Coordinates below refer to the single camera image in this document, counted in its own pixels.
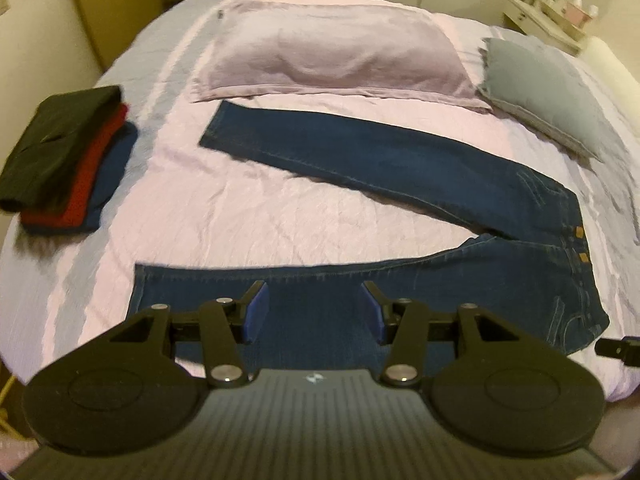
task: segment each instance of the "blue gripper pad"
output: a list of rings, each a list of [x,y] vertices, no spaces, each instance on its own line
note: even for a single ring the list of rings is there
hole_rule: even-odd
[[[364,286],[364,283],[361,283],[358,288],[356,300],[358,302],[358,307],[362,313],[362,317],[367,323],[367,326],[373,334],[373,337],[379,344],[385,343],[386,326],[384,320],[382,319],[382,308],[380,307],[380,304],[375,300],[375,298],[371,295],[371,293],[367,290],[367,287]]]
[[[261,286],[258,293],[254,296],[246,306],[246,314],[244,318],[244,326],[242,327],[242,342],[245,344],[252,343],[258,337],[264,318],[269,312],[269,287],[265,283]]]

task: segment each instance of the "pillowcase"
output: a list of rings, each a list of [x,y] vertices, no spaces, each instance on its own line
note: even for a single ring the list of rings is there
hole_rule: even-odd
[[[246,0],[222,19],[196,101],[331,93],[490,108],[426,11]]]
[[[575,68],[546,56],[547,46],[527,49],[497,38],[485,42],[480,93],[577,155],[598,158],[600,134],[608,126]]]

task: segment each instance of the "bed sheet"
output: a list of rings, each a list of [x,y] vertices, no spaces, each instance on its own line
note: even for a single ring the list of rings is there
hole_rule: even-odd
[[[219,10],[235,1],[187,0],[174,7],[150,24],[100,80],[123,86],[129,120],[140,131],[100,230],[84,239],[28,238],[12,221],[0,255],[0,353],[22,381],[124,319],[136,262],[210,268],[346,264],[424,256],[473,236],[406,206],[198,147],[219,103],[191,103],[190,80],[215,48]],[[473,83],[479,83],[482,38],[503,31],[441,14],[432,17],[456,47]],[[575,62],[628,149],[626,175],[640,178],[640,147],[628,122],[600,83]],[[640,196],[633,187],[629,200],[621,200],[628,188],[611,172],[580,167],[556,144],[499,112],[330,94],[234,101],[414,128],[556,179],[580,200],[596,284],[611,319],[604,336],[638,334],[640,251],[633,199]],[[640,383],[638,370],[597,357],[593,345],[572,358],[599,378],[609,400],[627,396]]]

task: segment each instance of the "jeans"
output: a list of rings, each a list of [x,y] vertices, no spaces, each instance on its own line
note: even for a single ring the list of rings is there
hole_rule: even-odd
[[[565,354],[587,346],[609,324],[577,198],[521,164],[397,126],[229,102],[200,145],[374,192],[479,233],[453,250],[370,264],[136,266],[130,312],[153,303],[194,310],[220,296],[238,298],[253,280],[267,281],[270,313],[258,340],[241,349],[251,369],[379,370],[386,349],[376,345],[353,297],[364,280],[390,298],[414,298],[433,310],[477,303]],[[194,348],[182,356],[196,357]]]

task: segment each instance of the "pink container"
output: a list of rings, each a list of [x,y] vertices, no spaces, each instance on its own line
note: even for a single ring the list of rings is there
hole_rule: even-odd
[[[569,23],[575,25],[575,27],[578,28],[582,28],[584,24],[591,19],[590,15],[571,3],[566,4],[564,16],[569,21]]]

